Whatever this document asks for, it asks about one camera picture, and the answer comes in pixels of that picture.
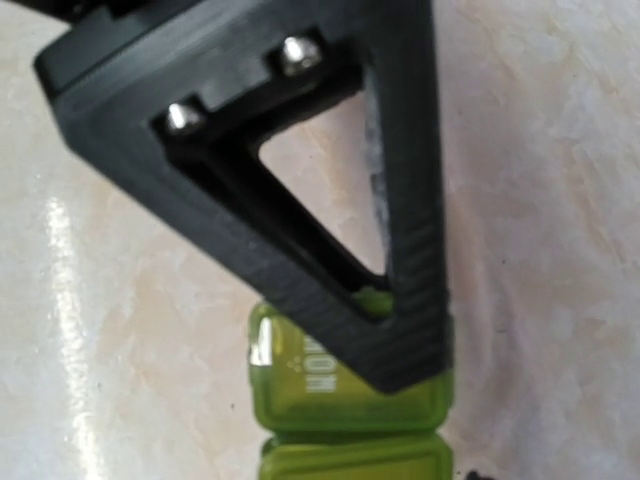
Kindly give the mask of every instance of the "metal bolt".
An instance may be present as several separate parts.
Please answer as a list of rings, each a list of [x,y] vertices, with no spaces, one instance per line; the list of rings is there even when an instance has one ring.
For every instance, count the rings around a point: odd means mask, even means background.
[[[181,103],[169,106],[167,112],[167,132],[170,135],[188,135],[195,132],[204,123],[204,116],[195,108]]]
[[[322,50],[309,37],[289,37],[284,41],[280,62],[282,70],[288,77],[304,73],[322,62]]]

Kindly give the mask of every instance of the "green plastic box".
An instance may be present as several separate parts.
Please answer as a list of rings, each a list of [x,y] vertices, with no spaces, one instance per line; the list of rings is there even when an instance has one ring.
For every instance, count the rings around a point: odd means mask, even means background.
[[[357,298],[372,314],[391,311],[389,294]],[[453,401],[452,372],[393,396],[374,391],[269,305],[254,310],[250,343],[255,415],[274,432],[434,431]]]
[[[449,447],[435,435],[342,445],[271,444],[260,480],[451,480]]]

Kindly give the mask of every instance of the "marble floor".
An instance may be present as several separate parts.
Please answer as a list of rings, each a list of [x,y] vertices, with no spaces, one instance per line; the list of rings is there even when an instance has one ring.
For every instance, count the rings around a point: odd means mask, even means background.
[[[640,4],[436,7],[458,478],[635,479]],[[0,3],[0,478],[253,479],[258,297],[65,148],[31,68],[64,29]],[[265,155],[380,266],[362,110]]]

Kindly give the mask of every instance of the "green lid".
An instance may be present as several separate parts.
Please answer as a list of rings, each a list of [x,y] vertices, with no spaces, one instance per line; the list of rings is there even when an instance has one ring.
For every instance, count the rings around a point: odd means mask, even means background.
[[[358,297],[372,313],[391,310],[391,297]],[[269,305],[250,322],[250,377],[258,421],[275,432],[402,432],[435,430],[453,400],[453,375],[397,395],[378,393]]]
[[[435,435],[344,445],[278,445],[260,480],[451,480],[451,450]]]

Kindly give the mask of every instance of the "triangular opening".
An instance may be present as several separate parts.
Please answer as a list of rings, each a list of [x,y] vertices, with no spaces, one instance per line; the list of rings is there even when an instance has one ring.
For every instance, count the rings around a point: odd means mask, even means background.
[[[385,272],[385,249],[366,159],[359,94],[264,143],[260,158],[369,270]]]

